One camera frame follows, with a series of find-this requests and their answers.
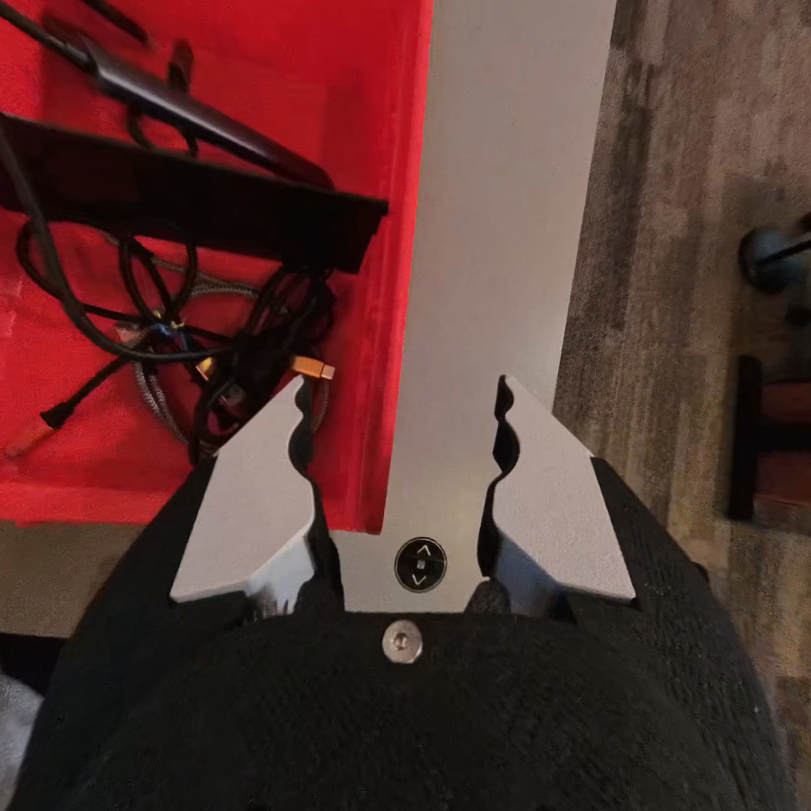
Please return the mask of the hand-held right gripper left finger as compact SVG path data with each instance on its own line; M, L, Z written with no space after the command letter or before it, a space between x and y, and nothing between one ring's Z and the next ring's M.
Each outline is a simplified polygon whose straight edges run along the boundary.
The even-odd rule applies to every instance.
M315 582L344 608L310 473L312 395L312 381L296 376L218 451L169 593L175 603L240 593L262 614L287 614Z

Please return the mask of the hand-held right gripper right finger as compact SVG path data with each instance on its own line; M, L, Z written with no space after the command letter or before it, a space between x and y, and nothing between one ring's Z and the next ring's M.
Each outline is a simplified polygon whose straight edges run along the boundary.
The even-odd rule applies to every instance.
M468 477L485 579L468 612L548 614L571 593L633 603L591 453L511 376L476 380Z

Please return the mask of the large red plastic bin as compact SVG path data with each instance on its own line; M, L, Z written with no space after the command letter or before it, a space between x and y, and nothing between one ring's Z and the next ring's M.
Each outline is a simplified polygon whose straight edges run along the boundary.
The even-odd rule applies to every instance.
M203 101L323 166L339 190L386 199L359 278L331 277L337 368L310 470L331 529L383 520L411 275L432 2L112 2L154 38L148 54L81 2L53 9L133 63L158 71L177 38L196 56ZM121 105L63 58L2 21L2 112L122 142ZM2 212L2 447L113 357L81 337L13 256L22 215ZM54 226L83 299L134 311L112 242ZM118 371L20 460L2 461L2 521L145 524L186 478L188 454L152 415L131 370Z

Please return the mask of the round black desk control button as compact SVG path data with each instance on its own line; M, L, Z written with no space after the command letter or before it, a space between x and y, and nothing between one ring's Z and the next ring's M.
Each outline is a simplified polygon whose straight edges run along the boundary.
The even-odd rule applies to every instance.
M432 591L444 579L448 557L439 542L421 536L410 539L397 552L394 573L411 593Z

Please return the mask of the dark wooden furniture piece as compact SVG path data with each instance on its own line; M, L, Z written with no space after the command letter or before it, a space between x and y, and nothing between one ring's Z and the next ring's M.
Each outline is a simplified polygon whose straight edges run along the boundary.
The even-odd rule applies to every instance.
M736 361L727 516L810 535L809 375L768 379L752 356Z

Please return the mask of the black bin divider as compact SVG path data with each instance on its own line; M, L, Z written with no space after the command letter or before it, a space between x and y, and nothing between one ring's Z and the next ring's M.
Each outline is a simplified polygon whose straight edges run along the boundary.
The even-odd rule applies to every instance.
M357 274L389 205L2 114L48 220Z

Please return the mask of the office chair caster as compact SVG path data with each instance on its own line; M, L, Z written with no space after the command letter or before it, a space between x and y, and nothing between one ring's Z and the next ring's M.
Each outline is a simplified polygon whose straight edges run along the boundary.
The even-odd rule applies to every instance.
M740 240L743 278L759 293L777 295L806 287L810 275L810 215L783 227L751 229Z

